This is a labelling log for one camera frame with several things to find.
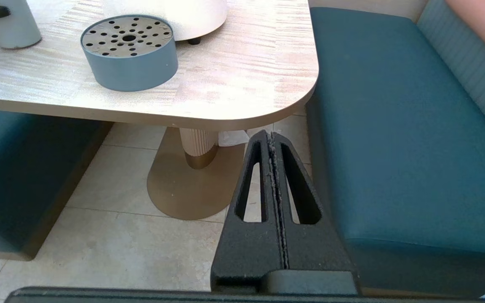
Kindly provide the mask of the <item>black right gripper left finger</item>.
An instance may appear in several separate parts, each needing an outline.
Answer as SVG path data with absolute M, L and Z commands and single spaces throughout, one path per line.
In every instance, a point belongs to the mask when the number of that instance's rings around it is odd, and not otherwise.
M 270 143 L 265 131 L 249 141 L 211 267 L 214 292 L 258 292 L 266 274 L 284 268 Z M 245 222 L 254 165 L 260 169 L 262 219 Z

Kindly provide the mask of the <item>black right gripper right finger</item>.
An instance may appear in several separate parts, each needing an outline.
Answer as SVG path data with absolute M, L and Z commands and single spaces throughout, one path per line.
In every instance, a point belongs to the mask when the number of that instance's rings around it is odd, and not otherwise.
M 290 140 L 273 133 L 273 153 L 283 268 L 353 272 L 354 264 Z

